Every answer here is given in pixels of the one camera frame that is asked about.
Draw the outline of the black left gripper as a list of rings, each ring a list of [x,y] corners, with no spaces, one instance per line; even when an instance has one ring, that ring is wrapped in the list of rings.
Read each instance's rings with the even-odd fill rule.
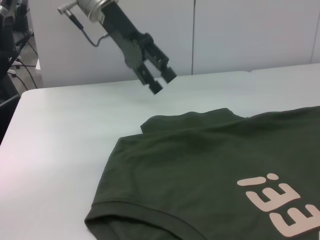
[[[143,63],[147,58],[167,83],[177,77],[168,66],[169,58],[154,44],[151,35],[139,32],[116,2],[106,5],[101,12],[104,15],[102,27],[120,48],[127,66],[135,70],[142,84],[148,85],[154,95],[163,88]]]

